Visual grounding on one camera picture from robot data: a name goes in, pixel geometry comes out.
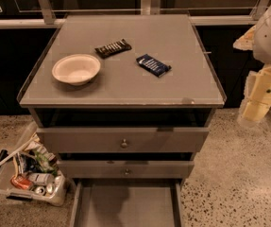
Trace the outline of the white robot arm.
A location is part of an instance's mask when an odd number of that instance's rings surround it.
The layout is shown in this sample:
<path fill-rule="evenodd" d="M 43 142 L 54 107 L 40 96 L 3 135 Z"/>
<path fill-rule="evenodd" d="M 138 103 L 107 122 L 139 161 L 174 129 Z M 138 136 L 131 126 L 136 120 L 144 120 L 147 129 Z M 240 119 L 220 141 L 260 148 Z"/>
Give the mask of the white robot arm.
<path fill-rule="evenodd" d="M 255 60 L 263 63 L 259 72 L 250 71 L 246 78 L 238 123 L 253 127 L 264 119 L 271 108 L 271 5 L 258 23 L 237 39 L 233 47 L 251 50 Z"/>

